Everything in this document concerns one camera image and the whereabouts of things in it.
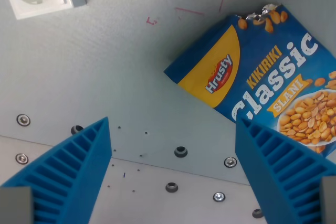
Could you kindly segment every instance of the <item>bowl of peanuts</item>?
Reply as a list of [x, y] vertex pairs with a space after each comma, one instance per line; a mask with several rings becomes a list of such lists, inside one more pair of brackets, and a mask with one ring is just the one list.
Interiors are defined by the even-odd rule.
[[336, 141], [336, 90], [325, 89], [296, 98], [281, 113], [277, 131], [305, 146]]

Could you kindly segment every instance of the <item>snack bag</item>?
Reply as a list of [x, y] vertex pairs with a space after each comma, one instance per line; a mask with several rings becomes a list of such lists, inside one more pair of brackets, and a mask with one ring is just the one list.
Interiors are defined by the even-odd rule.
[[336, 60], [282, 5], [227, 17], [165, 73], [233, 122], [240, 113], [323, 156], [336, 147]]

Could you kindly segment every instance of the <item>hrusty logo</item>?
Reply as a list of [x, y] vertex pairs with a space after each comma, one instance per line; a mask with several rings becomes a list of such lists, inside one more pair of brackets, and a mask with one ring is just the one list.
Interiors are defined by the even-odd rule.
[[209, 78], [208, 85], [205, 87], [205, 89], [211, 94], [219, 90], [229, 79], [232, 68], [233, 63], [231, 57], [230, 55], [227, 55], [226, 58], [217, 63], [216, 70]]

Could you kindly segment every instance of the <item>yellow label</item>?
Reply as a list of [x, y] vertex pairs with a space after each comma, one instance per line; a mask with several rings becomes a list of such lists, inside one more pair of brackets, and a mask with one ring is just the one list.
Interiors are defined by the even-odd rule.
[[179, 85], [214, 108], [230, 90], [239, 61], [239, 40], [236, 29], [231, 25]]
[[275, 100], [275, 102], [267, 109], [267, 111], [273, 112], [276, 118], [285, 108], [292, 103], [295, 97], [309, 85], [309, 82], [303, 81], [301, 74], [295, 77], [294, 80], [285, 88], [281, 95]]

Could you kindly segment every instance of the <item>bolt head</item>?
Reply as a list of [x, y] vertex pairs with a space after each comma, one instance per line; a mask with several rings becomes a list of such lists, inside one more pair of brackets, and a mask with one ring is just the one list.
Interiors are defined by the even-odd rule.
[[25, 165], [28, 163], [28, 157], [23, 154], [23, 153], [19, 153], [15, 156], [16, 162], [18, 162], [21, 165]]
[[27, 115], [20, 114], [16, 117], [16, 122], [21, 126], [28, 126], [30, 125], [30, 118]]
[[214, 194], [213, 199], [216, 202], [222, 202], [222, 201], [225, 200], [225, 195], [219, 191], [219, 192], [217, 192], [217, 193]]
[[224, 165], [228, 168], [235, 167], [237, 165], [237, 159], [234, 157], [227, 157], [224, 161]]

